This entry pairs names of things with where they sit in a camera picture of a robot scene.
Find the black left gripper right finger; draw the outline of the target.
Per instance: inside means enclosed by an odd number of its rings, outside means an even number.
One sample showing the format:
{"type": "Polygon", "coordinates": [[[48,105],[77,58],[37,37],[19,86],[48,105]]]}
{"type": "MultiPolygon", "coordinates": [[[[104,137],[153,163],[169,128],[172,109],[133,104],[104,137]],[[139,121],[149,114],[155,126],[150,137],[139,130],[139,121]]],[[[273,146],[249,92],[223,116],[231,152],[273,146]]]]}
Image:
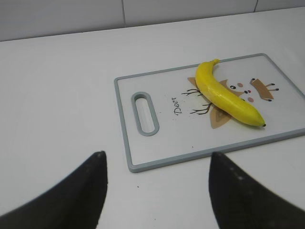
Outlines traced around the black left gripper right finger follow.
{"type": "Polygon", "coordinates": [[[303,229],[305,211],[252,178],[225,154],[214,152],[209,195],[221,229],[303,229]]]}

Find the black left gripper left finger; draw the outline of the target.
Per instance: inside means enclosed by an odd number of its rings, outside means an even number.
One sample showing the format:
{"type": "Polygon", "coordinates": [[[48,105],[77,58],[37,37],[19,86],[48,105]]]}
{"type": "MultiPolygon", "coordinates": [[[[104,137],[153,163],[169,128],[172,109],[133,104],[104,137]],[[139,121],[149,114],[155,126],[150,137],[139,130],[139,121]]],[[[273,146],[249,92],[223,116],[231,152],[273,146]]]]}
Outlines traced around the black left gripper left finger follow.
{"type": "Polygon", "coordinates": [[[0,217],[2,229],[95,229],[107,195],[107,157],[93,153],[57,185],[0,217]]]}

